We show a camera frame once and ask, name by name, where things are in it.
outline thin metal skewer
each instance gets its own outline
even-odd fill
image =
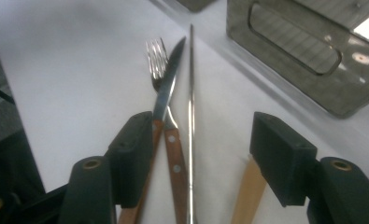
[[[194,136],[195,136],[195,78],[193,75],[193,26],[190,28],[190,101],[189,101],[189,162],[188,162],[188,216],[187,224],[196,224],[195,206],[194,206]]]

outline light wooden handle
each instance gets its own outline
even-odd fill
[[[236,198],[231,224],[250,224],[257,212],[266,181],[256,161],[248,162],[242,183]]]
[[[143,188],[143,194],[141,195],[141,198],[134,208],[124,208],[121,210],[120,218],[118,220],[118,224],[136,224],[138,223],[141,215],[141,211],[143,208],[144,201],[147,197],[147,192],[149,191],[149,182],[151,180],[151,174],[152,174],[152,168],[155,160],[155,155],[157,153],[159,140],[161,138],[161,133],[163,129],[163,121],[161,120],[154,120],[152,122],[152,144],[153,144],[153,153],[152,158],[150,162],[150,168],[149,168],[149,175],[147,176],[146,183]]]
[[[188,177],[178,129],[164,131],[164,141],[175,204],[176,223],[185,224],[187,222]]]

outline white tabletop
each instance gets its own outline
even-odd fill
[[[199,223],[230,223],[248,162],[253,113],[283,119],[318,147],[318,159],[352,161],[369,177],[369,105],[336,119],[225,34],[226,1],[197,14],[174,1],[0,0],[0,59],[47,191],[72,165],[103,155],[132,115],[153,109],[146,41],[170,51],[194,25],[196,206]],[[188,146],[189,48],[172,109]],[[307,223],[269,188],[254,223]],[[143,223],[174,223],[161,141]]]

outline fork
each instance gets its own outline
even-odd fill
[[[149,54],[149,72],[152,86],[158,91],[163,80],[164,70],[168,63],[166,49],[163,40],[152,40],[147,44]],[[182,152],[178,126],[173,119],[170,106],[167,107],[167,115],[164,124],[164,141],[169,164],[170,182],[173,191],[176,223],[185,224],[187,218],[188,177],[187,168]]]

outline silver fork head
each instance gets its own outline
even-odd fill
[[[166,49],[163,40],[151,40],[147,45],[149,55],[149,73],[151,74],[152,86],[157,91],[161,86],[164,71],[167,65]]]

